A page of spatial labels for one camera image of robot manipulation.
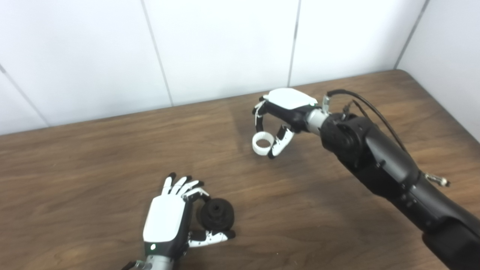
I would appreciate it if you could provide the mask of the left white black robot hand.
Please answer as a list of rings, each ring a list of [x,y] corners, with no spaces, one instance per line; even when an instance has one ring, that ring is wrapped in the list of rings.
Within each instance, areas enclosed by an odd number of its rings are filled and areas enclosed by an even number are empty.
[[[192,231],[194,203],[212,200],[204,190],[204,182],[187,175],[176,180],[170,173],[163,183],[160,195],[151,201],[142,238],[145,256],[161,256],[177,260],[189,248],[199,248],[226,242],[236,237],[232,229]]]

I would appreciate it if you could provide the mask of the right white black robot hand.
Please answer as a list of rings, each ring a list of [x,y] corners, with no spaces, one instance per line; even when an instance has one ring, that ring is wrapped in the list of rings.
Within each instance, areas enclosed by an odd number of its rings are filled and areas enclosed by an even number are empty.
[[[319,108],[316,99],[293,88],[278,88],[264,94],[252,110],[256,129],[252,138],[253,151],[257,155],[274,159],[295,134],[308,131],[307,116]],[[264,131],[263,119],[266,114],[284,122],[275,136]]]

